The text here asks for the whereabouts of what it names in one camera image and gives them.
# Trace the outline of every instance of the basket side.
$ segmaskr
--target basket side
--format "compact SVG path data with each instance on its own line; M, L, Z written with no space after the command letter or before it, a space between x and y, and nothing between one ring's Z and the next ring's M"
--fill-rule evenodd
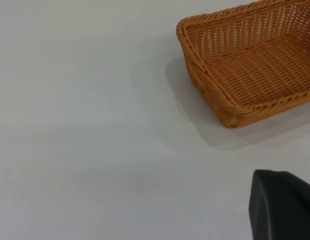
M297 23L293 41L310 54L310 2L296 10Z

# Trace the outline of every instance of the wicker basket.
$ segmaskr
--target wicker basket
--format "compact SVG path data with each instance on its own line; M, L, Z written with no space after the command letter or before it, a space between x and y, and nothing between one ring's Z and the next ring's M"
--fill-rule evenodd
M183 19L188 73L223 124L310 101L310 0L262 0Z

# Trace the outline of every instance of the black object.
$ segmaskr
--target black object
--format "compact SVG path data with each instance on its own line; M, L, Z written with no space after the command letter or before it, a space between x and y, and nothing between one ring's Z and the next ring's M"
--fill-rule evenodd
M310 185L286 171L256 170L249 216L254 240L310 240Z

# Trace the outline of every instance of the table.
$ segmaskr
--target table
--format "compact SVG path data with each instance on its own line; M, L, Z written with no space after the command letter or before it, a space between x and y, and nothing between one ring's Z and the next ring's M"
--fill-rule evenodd
M255 169L310 183L310 103L226 129L182 18L250 0L0 0L0 240L252 240Z

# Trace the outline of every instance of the woven basket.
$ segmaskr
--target woven basket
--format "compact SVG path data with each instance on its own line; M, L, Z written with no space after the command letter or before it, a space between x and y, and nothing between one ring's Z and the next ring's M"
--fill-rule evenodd
M262 0L183 19L188 73L223 124L310 101L310 0Z

